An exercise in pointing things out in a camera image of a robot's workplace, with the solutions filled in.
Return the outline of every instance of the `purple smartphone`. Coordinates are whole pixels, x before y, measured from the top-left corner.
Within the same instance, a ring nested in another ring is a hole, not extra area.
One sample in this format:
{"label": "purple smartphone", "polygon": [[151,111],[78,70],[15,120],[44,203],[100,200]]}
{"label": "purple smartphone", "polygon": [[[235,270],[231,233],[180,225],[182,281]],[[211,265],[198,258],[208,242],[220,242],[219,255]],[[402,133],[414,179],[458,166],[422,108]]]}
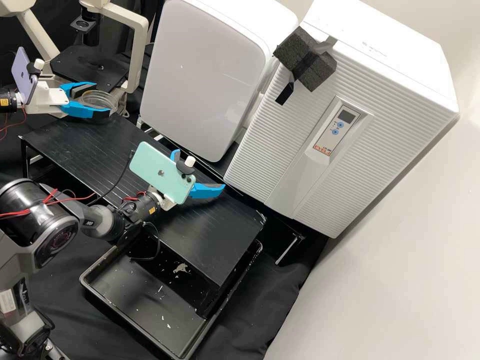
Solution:
{"label": "purple smartphone", "polygon": [[15,60],[11,66],[11,74],[15,80],[18,92],[21,94],[22,103],[30,104],[35,88],[39,81],[36,75],[29,74],[27,65],[30,63],[29,57],[23,47],[19,47],[16,51]]}

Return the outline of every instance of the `white appliance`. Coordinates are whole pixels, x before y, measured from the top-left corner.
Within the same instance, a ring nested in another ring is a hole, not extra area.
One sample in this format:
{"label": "white appliance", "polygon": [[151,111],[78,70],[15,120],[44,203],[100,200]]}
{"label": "white appliance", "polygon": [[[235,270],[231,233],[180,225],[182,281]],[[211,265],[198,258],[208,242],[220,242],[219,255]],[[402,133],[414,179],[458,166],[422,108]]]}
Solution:
{"label": "white appliance", "polygon": [[316,0],[300,26],[338,40],[336,72],[281,106],[280,65],[224,180],[335,238],[459,109],[440,45],[361,1]]}
{"label": "white appliance", "polygon": [[216,162],[278,62],[296,27],[276,0],[168,0],[158,25],[141,120]]}

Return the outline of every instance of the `display screen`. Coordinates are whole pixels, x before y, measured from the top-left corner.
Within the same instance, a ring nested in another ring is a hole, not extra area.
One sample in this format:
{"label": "display screen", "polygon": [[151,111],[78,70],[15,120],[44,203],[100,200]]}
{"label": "display screen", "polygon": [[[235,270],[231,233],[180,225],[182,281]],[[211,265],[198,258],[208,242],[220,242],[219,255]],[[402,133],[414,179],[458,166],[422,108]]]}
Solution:
{"label": "display screen", "polygon": [[355,119],[355,115],[353,115],[352,113],[350,113],[346,110],[342,110],[342,111],[340,111],[340,114],[338,115],[338,118],[340,120],[350,124]]}

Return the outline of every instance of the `black foam block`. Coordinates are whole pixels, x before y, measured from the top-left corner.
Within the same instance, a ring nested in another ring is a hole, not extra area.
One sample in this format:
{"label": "black foam block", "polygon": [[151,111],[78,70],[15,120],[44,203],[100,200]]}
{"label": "black foam block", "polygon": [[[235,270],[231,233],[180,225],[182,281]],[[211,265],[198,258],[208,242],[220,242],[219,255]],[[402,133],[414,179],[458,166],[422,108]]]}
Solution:
{"label": "black foam block", "polygon": [[308,90],[314,91],[337,69],[337,61],[328,53],[317,53],[319,43],[300,26],[277,46],[273,55]]}

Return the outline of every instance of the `white knob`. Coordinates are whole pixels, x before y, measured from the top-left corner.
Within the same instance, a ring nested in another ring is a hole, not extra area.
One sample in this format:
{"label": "white knob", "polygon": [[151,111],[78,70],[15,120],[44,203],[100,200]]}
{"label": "white knob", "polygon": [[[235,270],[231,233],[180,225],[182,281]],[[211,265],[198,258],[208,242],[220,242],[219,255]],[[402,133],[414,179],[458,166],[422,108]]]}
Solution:
{"label": "white knob", "polygon": [[189,168],[193,168],[195,164],[195,158],[193,156],[187,156],[185,160],[185,165]]}
{"label": "white knob", "polygon": [[44,69],[44,66],[45,66],[45,61],[43,61],[42,59],[36,59],[35,62],[33,63],[33,67],[40,71]]}

